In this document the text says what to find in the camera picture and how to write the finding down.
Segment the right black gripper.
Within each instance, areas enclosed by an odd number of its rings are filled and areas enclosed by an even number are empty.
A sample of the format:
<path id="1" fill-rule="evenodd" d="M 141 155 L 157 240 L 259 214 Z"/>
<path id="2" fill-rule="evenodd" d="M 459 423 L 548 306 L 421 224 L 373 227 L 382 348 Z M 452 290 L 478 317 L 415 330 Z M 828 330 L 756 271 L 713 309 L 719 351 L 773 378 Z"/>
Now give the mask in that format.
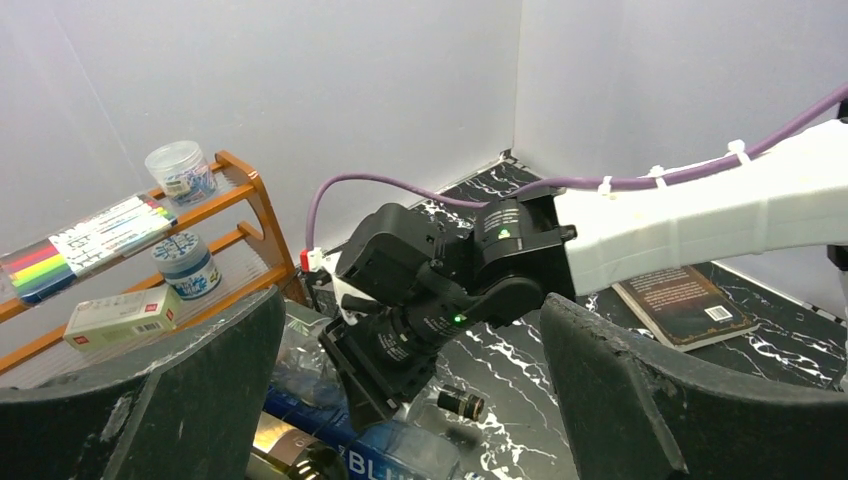
<path id="1" fill-rule="evenodd" d="M 443 301 L 384 308 L 347 324 L 332 321 L 319 342 L 335 366 L 355 432 L 392 420 L 396 398 L 414 398 L 435 375 L 436 357 L 464 331 L 464 312 Z"/>

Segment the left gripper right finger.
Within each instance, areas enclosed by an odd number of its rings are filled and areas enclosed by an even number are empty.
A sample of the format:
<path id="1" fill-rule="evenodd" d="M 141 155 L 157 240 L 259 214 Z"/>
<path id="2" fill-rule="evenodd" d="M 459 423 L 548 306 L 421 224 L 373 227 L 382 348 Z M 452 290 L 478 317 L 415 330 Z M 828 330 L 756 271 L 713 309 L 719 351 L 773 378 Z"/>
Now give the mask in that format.
<path id="1" fill-rule="evenodd" d="M 678 352 L 558 295 L 540 332 L 581 479 L 843 479 L 844 393 Z"/>

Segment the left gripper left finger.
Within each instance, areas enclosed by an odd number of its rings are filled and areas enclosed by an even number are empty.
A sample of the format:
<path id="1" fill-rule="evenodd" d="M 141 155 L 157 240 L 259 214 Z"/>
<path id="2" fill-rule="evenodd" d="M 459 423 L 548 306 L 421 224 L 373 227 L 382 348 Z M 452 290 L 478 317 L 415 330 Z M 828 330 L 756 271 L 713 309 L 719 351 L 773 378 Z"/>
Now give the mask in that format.
<path id="1" fill-rule="evenodd" d="M 286 318 L 276 287 L 207 321 L 1 392 L 5 479 L 241 479 Z"/>

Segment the blue water bottle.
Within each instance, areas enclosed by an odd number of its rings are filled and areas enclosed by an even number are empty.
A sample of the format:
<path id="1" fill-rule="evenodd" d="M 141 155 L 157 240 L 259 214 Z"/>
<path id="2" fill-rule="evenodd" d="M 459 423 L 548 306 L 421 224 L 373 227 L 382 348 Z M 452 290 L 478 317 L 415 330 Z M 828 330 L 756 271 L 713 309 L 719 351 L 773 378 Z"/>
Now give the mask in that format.
<path id="1" fill-rule="evenodd" d="M 339 450 L 352 479 L 465 479 L 468 474 L 458 447 L 420 427 L 391 421 L 355 432 L 343 401 L 314 407 L 271 387 L 264 410 Z"/>

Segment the dark wine bottle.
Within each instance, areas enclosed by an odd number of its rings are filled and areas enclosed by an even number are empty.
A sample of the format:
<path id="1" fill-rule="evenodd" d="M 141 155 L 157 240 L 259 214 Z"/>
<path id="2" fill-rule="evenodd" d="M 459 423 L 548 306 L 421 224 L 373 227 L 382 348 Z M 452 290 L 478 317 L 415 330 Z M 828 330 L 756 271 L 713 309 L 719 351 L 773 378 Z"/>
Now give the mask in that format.
<path id="1" fill-rule="evenodd" d="M 247 479 L 348 479 L 341 455 L 299 430 L 257 433 L 245 473 Z"/>

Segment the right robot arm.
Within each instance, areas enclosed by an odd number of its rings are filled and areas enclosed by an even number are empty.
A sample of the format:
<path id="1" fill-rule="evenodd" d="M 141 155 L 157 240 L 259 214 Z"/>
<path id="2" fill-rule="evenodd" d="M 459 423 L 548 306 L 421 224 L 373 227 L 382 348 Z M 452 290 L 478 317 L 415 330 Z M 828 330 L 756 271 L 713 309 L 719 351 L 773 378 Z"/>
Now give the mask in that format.
<path id="1" fill-rule="evenodd" d="M 328 265 L 341 316 L 320 341 L 355 431 L 392 420 L 436 357 L 479 323 L 507 325 L 669 268 L 847 242 L 847 122 L 809 117 L 725 157 L 572 187 L 547 179 L 483 203 L 453 235 L 387 203 Z"/>

